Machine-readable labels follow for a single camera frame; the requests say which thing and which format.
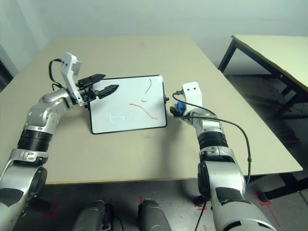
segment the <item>table edge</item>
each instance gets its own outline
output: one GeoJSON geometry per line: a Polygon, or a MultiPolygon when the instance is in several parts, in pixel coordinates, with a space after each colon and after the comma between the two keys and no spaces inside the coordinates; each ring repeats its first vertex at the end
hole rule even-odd
{"type": "Polygon", "coordinates": [[[253,52],[254,54],[256,54],[259,58],[263,59],[264,61],[266,61],[268,64],[270,64],[271,66],[273,66],[274,68],[276,68],[277,70],[281,71],[282,73],[285,74],[286,77],[288,77],[289,79],[291,79],[293,82],[295,82],[297,85],[299,85],[302,89],[304,89],[305,91],[308,91],[308,87],[305,86],[304,84],[302,84],[300,81],[298,81],[293,75],[291,75],[289,72],[287,72],[286,70],[283,70],[280,66],[278,66],[277,64],[275,64],[273,61],[269,60],[268,58],[266,58],[264,55],[262,55],[261,53],[259,53],[258,51],[256,51],[255,49],[253,49],[252,47],[250,47],[247,43],[241,41],[239,38],[236,37],[236,35],[232,35],[231,38],[233,40],[235,40],[236,42],[241,43],[243,46],[245,46],[246,48],[248,48],[251,52],[253,52]]]}

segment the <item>black cable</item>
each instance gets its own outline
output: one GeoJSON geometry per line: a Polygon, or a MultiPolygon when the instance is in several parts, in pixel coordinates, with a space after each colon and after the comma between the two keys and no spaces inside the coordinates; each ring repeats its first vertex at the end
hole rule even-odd
{"type": "Polygon", "coordinates": [[[207,111],[207,112],[209,112],[209,113],[211,113],[211,114],[213,114],[213,115],[216,116],[216,114],[215,114],[214,112],[212,112],[211,110],[209,110],[209,109],[207,109],[207,108],[205,108],[205,107],[201,107],[201,106],[198,106],[198,105],[195,105],[195,104],[192,104],[192,103],[187,103],[187,102],[185,102],[185,101],[179,100],[178,98],[175,98],[175,95],[180,95],[180,94],[183,94],[183,92],[182,92],[181,90],[180,90],[180,91],[177,91],[177,92],[175,92],[175,93],[173,93],[173,94],[172,94],[172,97],[173,97],[176,101],[179,101],[179,102],[181,102],[181,103],[184,103],[184,104],[187,104],[187,105],[190,105],[190,106],[194,106],[194,107],[201,108],[201,109],[203,109],[203,110],[205,110],[205,111],[207,111]]]}
{"type": "Polygon", "coordinates": [[[122,226],[122,231],[124,231],[124,226],[123,226],[123,223],[122,223],[121,219],[119,217],[117,217],[117,216],[115,216],[115,218],[117,218],[120,221],[121,226],[122,226]]]}
{"type": "Polygon", "coordinates": [[[199,222],[201,220],[201,217],[202,217],[202,214],[203,214],[205,206],[206,206],[206,202],[204,203],[204,205],[202,207],[202,210],[201,210],[201,213],[200,213],[200,216],[199,216],[199,219],[198,219],[198,222],[197,222],[197,225],[196,225],[196,228],[194,229],[194,231],[197,231],[197,228],[198,228],[199,222]]]}
{"type": "Polygon", "coordinates": [[[221,121],[221,122],[225,122],[225,123],[228,123],[228,124],[232,124],[234,126],[236,126],[239,130],[241,130],[241,132],[243,133],[244,137],[245,137],[245,140],[246,140],[246,144],[247,144],[247,151],[248,151],[248,175],[247,175],[247,181],[246,181],[246,186],[248,185],[249,181],[250,181],[250,172],[251,172],[251,153],[250,153],[250,145],[249,145],[249,140],[248,140],[248,137],[245,133],[245,131],[237,124],[231,122],[231,121],[228,121],[228,120],[224,120],[224,119],[218,119],[218,118],[211,118],[211,117],[204,117],[204,116],[184,116],[184,117],[181,117],[181,119],[193,119],[193,118],[197,118],[197,119],[208,119],[208,120],[215,120],[215,121],[221,121]]]}
{"type": "Polygon", "coordinates": [[[54,82],[51,87],[52,87],[52,90],[54,90],[54,86],[57,86],[58,88],[63,88],[63,86],[61,85],[61,83],[57,82],[54,80],[54,78],[52,77],[52,72],[51,72],[51,66],[52,66],[52,63],[53,62],[61,62],[62,60],[61,59],[53,59],[49,62],[49,65],[48,65],[48,71],[49,71],[49,78],[52,82],[54,82]]]}
{"type": "MultiPolygon", "coordinates": [[[[179,101],[179,102],[182,102],[184,104],[188,104],[190,106],[194,106],[194,107],[198,107],[198,108],[201,108],[207,112],[210,112],[212,113],[213,115],[216,116],[215,113],[213,113],[212,111],[210,111],[209,109],[207,108],[204,108],[204,107],[201,107],[201,106],[198,106],[198,105],[195,105],[195,104],[192,104],[192,103],[187,103],[185,101],[181,101],[177,98],[174,97],[174,95],[179,95],[179,94],[183,94],[183,91],[177,91],[175,93],[172,94],[172,97],[176,100],[176,101],[179,101]]],[[[181,119],[189,119],[189,118],[200,118],[200,119],[209,119],[209,120],[215,120],[215,121],[221,121],[221,122],[225,122],[225,123],[228,123],[228,124],[232,124],[234,126],[236,126],[239,130],[241,130],[241,132],[243,133],[244,137],[245,137],[245,140],[246,140],[246,144],[247,144],[247,151],[248,151],[248,158],[247,158],[247,161],[248,161],[248,175],[247,175],[247,181],[246,181],[246,186],[248,185],[249,181],[250,181],[250,175],[251,175],[251,153],[250,153],[250,145],[249,145],[249,140],[248,140],[248,137],[245,133],[245,131],[237,124],[231,122],[231,121],[228,121],[228,120],[224,120],[224,119],[218,119],[218,118],[211,118],[211,117],[204,117],[204,116],[185,116],[185,117],[181,117],[181,119]]]]}

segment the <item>cable connector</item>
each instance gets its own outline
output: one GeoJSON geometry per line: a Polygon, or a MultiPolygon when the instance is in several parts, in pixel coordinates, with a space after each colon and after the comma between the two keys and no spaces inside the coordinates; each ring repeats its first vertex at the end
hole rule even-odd
{"type": "Polygon", "coordinates": [[[182,95],[184,94],[183,90],[177,90],[175,93],[175,95],[182,95]]]}

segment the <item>red marker line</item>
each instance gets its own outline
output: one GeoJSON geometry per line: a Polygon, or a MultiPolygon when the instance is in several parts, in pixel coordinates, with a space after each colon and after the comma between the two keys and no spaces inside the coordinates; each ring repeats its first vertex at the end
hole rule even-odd
{"type": "Polygon", "coordinates": [[[155,118],[155,117],[153,117],[153,116],[151,116],[143,107],[141,107],[140,105],[137,105],[137,104],[133,104],[133,103],[130,103],[130,105],[133,105],[133,106],[136,106],[136,107],[139,107],[139,108],[141,108],[142,110],[144,110],[145,112],[146,112],[146,114],[148,114],[149,115],[149,117],[151,117],[152,119],[157,119],[157,118],[155,118]]]}

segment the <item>black marker line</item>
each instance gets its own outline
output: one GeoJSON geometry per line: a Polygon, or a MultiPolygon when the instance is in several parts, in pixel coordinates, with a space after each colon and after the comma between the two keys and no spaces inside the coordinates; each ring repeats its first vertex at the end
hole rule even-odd
{"type": "Polygon", "coordinates": [[[151,79],[150,79],[150,86],[149,86],[149,88],[148,88],[148,90],[150,89],[150,87],[152,86],[152,81],[151,81],[151,79]]]}

